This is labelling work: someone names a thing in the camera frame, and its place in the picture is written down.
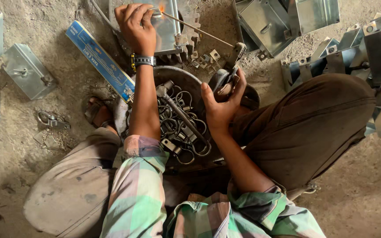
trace dusty ground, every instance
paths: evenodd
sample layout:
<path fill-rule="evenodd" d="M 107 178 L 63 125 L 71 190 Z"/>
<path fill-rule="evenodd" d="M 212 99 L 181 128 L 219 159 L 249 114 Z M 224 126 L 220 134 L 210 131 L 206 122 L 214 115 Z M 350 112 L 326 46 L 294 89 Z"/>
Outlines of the dusty ground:
<path fill-rule="evenodd" d="M 108 8 L 106 1 L 99 2 L 103 9 Z M 230 2 L 204 0 L 191 4 L 198 3 L 203 30 L 233 44 L 237 38 Z M 29 45 L 59 81 L 57 89 L 45 98 L 30 101 L 6 73 L 0 72 L 0 214 L 4 217 L 0 237 L 50 237 L 35 231 L 23 218 L 23 199 L 40 173 L 92 132 L 80 113 L 81 98 L 90 92 L 113 97 L 107 83 L 65 31 L 76 17 L 108 52 L 115 57 L 117 53 L 109 29 L 87 0 L 0 0 L 0 10 L 4 13 L 5 48 L 13 43 Z M 347 27 L 367 23 L 376 12 L 381 12 L 381 1 L 342 0 L 340 23 L 300 37 L 276 59 L 261 63 L 255 53 L 247 55 L 242 67 L 248 83 L 257 87 L 262 104 L 284 95 L 280 58 L 306 57 L 326 36 L 340 39 Z M 206 38 L 198 51 L 209 53 L 214 48 L 223 57 L 228 53 L 224 46 Z M 261 70 L 268 70 L 267 76 L 261 77 Z M 194 74 L 203 81 L 209 79 L 205 71 Z M 64 117 L 71 130 L 46 131 L 36 120 L 40 109 Z M 47 149 L 36 142 L 33 136 L 40 131 L 51 133 L 60 149 Z M 328 237 L 381 237 L 381 140 L 377 135 L 368 136 L 345 154 L 318 184 L 320 191 L 298 198 L 297 204 L 314 214 Z"/>

